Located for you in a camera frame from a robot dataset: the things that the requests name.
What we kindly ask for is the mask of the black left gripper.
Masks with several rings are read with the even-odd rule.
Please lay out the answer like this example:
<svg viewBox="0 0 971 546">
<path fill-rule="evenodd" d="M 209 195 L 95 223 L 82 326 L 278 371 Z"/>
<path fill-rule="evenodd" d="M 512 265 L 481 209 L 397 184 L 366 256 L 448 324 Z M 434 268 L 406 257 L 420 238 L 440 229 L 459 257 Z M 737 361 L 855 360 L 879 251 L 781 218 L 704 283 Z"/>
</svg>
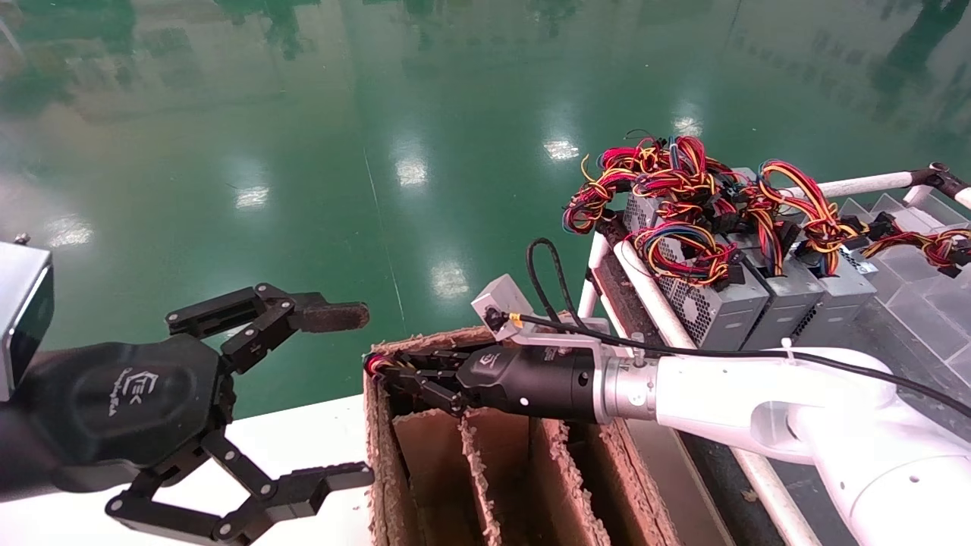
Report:
<svg viewBox="0 0 971 546">
<path fill-rule="evenodd" d="M 364 462 L 270 478 L 230 442 L 233 381 L 216 350 L 188 335 L 38 353 L 14 392 L 14 493 L 97 493 L 131 531 L 199 545 L 253 545 L 274 525 L 318 515 L 336 491 L 374 482 Z M 226 515 L 164 504 L 214 460 L 246 500 Z"/>
</svg>

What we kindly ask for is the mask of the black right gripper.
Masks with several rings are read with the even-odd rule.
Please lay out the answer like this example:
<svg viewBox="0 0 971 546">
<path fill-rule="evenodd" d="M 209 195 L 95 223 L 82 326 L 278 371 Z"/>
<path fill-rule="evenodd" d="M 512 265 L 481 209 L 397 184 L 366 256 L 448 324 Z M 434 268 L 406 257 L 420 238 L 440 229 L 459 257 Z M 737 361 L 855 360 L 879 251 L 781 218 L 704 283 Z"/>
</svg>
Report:
<svg viewBox="0 0 971 546">
<path fill-rule="evenodd" d="M 472 407 L 514 415 L 596 421 L 590 349 L 561 353 L 555 347 L 493 345 L 396 350 L 389 366 L 423 369 L 378 370 L 389 393 L 409 394 L 451 416 L 466 412 L 467 397 Z"/>
</svg>

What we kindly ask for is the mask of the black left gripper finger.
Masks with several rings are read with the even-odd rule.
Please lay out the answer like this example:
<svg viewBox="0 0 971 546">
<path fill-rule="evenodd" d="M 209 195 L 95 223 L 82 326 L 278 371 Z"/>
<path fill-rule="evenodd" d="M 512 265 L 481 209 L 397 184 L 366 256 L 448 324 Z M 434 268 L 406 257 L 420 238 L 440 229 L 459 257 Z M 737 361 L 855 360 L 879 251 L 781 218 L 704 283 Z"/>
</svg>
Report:
<svg viewBox="0 0 971 546">
<path fill-rule="evenodd" d="M 166 322 L 170 335 L 200 340 L 236 329 L 221 345 L 222 362 L 242 375 L 298 331 L 356 331 L 369 319 L 364 302 L 331 303 L 321 293 L 285 293 L 262 283 L 177 309 Z"/>
</svg>

